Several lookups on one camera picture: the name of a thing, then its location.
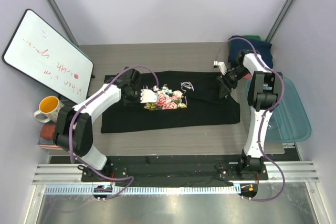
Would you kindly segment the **black printed t-shirt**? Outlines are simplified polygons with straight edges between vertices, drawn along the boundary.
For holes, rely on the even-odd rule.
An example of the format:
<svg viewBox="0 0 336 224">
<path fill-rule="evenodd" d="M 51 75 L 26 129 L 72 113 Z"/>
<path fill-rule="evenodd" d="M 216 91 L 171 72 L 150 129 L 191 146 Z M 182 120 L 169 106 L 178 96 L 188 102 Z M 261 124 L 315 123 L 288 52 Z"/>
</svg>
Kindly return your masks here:
<svg viewBox="0 0 336 224">
<path fill-rule="evenodd" d="M 102 115 L 102 133 L 126 133 L 240 122 L 240 105 L 219 97 L 217 72 L 163 71 L 157 74 L 156 103 L 113 104 Z"/>
</svg>

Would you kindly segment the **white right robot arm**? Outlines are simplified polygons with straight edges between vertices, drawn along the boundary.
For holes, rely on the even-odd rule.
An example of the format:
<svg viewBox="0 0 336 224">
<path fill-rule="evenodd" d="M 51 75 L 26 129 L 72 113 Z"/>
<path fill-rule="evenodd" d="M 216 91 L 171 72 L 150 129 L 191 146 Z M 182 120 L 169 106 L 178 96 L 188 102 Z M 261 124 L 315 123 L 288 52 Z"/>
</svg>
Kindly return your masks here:
<svg viewBox="0 0 336 224">
<path fill-rule="evenodd" d="M 229 170 L 233 172 L 234 178 L 265 179 L 265 138 L 268 122 L 284 94 L 282 75 L 272 71 L 260 54 L 250 50 L 243 50 L 239 53 L 236 67 L 227 68 L 224 62 L 217 59 L 214 60 L 213 67 L 220 70 L 217 81 L 221 99 L 230 95 L 245 75 L 252 75 L 247 94 L 247 103 L 250 107 L 247 142 L 238 164 L 230 167 Z"/>
</svg>

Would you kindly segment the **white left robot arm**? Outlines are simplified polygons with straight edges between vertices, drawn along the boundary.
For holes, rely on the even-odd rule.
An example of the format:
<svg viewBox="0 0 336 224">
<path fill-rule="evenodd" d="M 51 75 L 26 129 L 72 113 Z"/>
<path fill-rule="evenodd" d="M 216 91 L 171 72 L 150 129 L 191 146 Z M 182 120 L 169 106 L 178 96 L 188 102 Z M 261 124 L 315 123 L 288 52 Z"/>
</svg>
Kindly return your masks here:
<svg viewBox="0 0 336 224">
<path fill-rule="evenodd" d="M 141 74 L 125 69 L 84 102 L 63 107 L 57 117 L 53 143 L 78 157 L 86 165 L 105 176 L 111 174 L 110 160 L 93 145 L 93 123 L 113 104 L 140 101 Z"/>
</svg>

